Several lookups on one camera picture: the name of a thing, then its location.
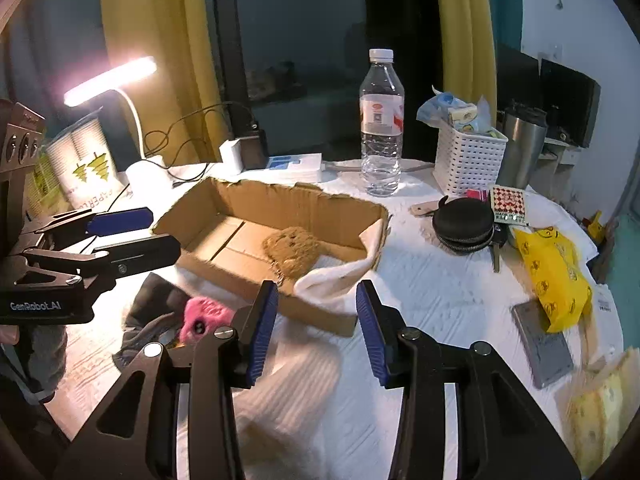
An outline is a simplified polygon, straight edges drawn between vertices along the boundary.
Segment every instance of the car key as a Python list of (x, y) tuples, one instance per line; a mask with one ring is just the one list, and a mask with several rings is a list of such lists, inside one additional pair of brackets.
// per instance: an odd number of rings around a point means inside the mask
[(508, 227), (505, 224), (494, 224), (494, 239), (491, 242), (491, 258), (494, 262), (494, 272), (500, 272), (500, 248), (509, 237)]

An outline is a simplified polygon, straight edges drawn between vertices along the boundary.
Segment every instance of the white wall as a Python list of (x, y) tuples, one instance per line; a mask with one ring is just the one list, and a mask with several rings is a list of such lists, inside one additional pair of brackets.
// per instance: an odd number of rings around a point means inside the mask
[(570, 209), (579, 218), (597, 209), (609, 219), (625, 187), (638, 141), (640, 123), (640, 44), (613, 0), (523, 0), (522, 51), (552, 59), (595, 79), (600, 107), (588, 150), (575, 167)]

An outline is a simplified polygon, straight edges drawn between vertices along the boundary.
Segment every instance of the metal screw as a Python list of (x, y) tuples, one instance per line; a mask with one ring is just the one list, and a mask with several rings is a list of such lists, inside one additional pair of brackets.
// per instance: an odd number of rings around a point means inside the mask
[(219, 326), (214, 334), (218, 339), (229, 339), (230, 337), (233, 337), (234, 332), (234, 329), (230, 326)]
[(162, 345), (160, 343), (149, 343), (142, 351), (147, 357), (157, 357), (162, 353)]
[(404, 339), (408, 339), (409, 341), (413, 341), (415, 339), (418, 339), (420, 337), (420, 330), (418, 330), (417, 328), (414, 328), (412, 326), (408, 326), (406, 328), (403, 328), (400, 331), (400, 335), (404, 338)]
[(477, 341), (474, 343), (474, 352), (480, 355), (489, 355), (493, 350), (492, 346), (486, 341)]

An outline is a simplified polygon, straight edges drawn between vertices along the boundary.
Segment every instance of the plastic bottle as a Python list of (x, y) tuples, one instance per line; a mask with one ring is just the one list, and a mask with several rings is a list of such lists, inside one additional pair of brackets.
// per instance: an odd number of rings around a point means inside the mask
[(404, 87), (394, 70), (393, 50), (372, 48), (369, 59), (360, 87), (362, 176), (369, 194), (390, 196), (400, 182)]

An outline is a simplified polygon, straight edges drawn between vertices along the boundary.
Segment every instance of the plush keychain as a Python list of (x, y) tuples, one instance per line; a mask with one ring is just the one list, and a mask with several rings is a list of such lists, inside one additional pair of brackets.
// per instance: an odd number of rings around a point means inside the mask
[(184, 325), (180, 330), (182, 344), (195, 344), (219, 326), (231, 324), (235, 312), (219, 301), (197, 296), (184, 307)]
[(311, 270), (320, 256), (320, 243), (302, 227), (287, 227), (267, 236), (262, 248), (278, 275), (278, 285), (284, 278), (298, 279)]

